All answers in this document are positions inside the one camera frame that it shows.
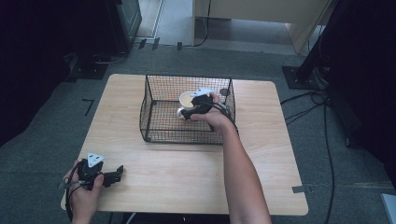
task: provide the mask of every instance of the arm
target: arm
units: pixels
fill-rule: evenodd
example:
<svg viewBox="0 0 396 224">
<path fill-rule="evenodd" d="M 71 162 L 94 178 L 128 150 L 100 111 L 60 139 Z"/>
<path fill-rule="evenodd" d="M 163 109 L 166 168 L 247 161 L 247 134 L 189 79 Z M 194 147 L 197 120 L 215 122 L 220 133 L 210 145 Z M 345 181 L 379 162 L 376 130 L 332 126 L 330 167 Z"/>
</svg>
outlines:
<svg viewBox="0 0 396 224">
<path fill-rule="evenodd" d="M 224 185 L 231 222 L 271 223 L 260 179 L 233 124 L 215 108 L 191 119 L 207 121 L 223 136 Z"/>
<path fill-rule="evenodd" d="M 64 179 L 68 178 L 71 172 L 72 170 L 64 176 Z M 80 187 L 79 184 L 75 184 L 70 187 L 70 192 L 75 190 L 71 193 L 70 197 L 70 203 L 73 210 L 72 224 L 89 224 L 91 222 L 93 215 L 96 213 L 99 206 L 99 195 L 104 178 L 105 177 L 103 175 L 97 176 L 93 183 L 92 190 L 84 189 L 83 187 Z M 78 181 L 78 171 L 74 173 L 72 180 Z"/>
</svg>

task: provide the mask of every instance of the gray carpet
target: gray carpet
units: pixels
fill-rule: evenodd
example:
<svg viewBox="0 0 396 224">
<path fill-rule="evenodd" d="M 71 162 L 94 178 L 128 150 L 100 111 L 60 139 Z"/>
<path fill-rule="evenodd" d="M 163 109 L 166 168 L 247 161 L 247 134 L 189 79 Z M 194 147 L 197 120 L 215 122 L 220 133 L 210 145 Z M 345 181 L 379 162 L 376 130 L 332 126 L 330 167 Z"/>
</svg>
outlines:
<svg viewBox="0 0 396 224">
<path fill-rule="evenodd" d="M 103 80 L 79 79 L 60 84 L 24 132 L 0 148 L 0 223 L 68 223 L 61 209 L 63 192 L 57 183 L 71 167 L 111 74 L 230 76 L 273 81 L 280 100 L 305 91 L 289 90 L 282 65 L 299 66 L 304 57 L 215 49 L 159 46 L 133 49 L 111 64 Z M 89 102 L 91 111 L 85 116 Z M 285 118 L 314 105 L 309 97 L 286 103 Z M 306 193 L 309 213 L 303 217 L 273 216 L 274 223 L 323 223 L 331 196 L 331 170 L 325 145 L 323 107 L 288 126 Z M 388 223 L 380 193 L 396 194 L 383 165 L 364 149 L 345 147 L 343 130 L 333 110 L 327 110 L 328 139 L 335 171 L 330 223 Z M 119 223 L 115 214 L 112 223 Z M 107 223 L 98 213 L 93 223 Z"/>
</svg>

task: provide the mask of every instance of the wire cage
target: wire cage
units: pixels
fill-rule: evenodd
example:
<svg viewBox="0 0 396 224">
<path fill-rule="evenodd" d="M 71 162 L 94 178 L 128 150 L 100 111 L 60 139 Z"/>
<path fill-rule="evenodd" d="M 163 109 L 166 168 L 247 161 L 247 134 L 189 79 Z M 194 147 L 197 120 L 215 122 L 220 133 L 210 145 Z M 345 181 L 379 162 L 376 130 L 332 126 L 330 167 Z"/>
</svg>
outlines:
<svg viewBox="0 0 396 224">
<path fill-rule="evenodd" d="M 143 139 L 150 143 L 221 145 L 221 134 L 212 132 L 207 122 L 184 120 L 177 116 L 181 107 L 180 94 L 200 88 L 213 90 L 235 120 L 231 78 L 147 75 L 139 122 Z"/>
</svg>

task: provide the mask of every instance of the human hand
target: human hand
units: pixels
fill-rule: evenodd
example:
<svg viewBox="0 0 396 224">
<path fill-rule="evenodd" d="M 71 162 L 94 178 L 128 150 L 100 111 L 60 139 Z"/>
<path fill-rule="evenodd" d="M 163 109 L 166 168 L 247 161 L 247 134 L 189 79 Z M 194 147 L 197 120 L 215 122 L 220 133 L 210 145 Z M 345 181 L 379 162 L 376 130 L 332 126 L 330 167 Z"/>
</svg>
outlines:
<svg viewBox="0 0 396 224">
<path fill-rule="evenodd" d="M 69 178 L 71 175 L 72 169 L 67 172 L 64 176 L 64 179 Z M 74 184 L 70 187 L 70 204 L 73 211 L 73 220 L 72 223 L 80 224 L 80 223 L 90 223 L 93 215 L 96 213 L 99 206 L 99 195 L 102 189 L 104 176 L 99 175 L 95 178 L 93 183 L 92 190 L 84 189 L 80 184 Z M 72 181 L 78 181 L 78 170 L 76 170 L 73 174 Z"/>
<path fill-rule="evenodd" d="M 210 95 L 213 97 L 214 103 L 219 102 L 219 97 L 214 92 L 210 92 Z M 233 124 L 230 120 L 213 107 L 206 114 L 192 114 L 191 120 L 206 121 L 215 128 L 215 132 L 217 133 L 223 133 L 225 128 L 233 128 Z"/>
</svg>

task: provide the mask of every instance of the black wire cage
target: black wire cage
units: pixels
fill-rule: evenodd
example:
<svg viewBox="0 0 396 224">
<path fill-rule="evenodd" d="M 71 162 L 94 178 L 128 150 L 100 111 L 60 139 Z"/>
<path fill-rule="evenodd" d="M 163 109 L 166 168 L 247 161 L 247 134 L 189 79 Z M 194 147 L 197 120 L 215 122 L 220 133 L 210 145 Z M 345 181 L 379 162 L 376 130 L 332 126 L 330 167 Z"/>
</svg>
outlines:
<svg viewBox="0 0 396 224">
<path fill-rule="evenodd" d="M 172 77 L 147 75 L 145 96 L 140 110 L 140 132 L 150 143 L 221 145 L 221 134 L 211 131 L 205 121 L 180 119 L 179 96 L 185 91 L 211 89 L 225 104 L 235 121 L 233 81 L 224 77 Z"/>
</svg>

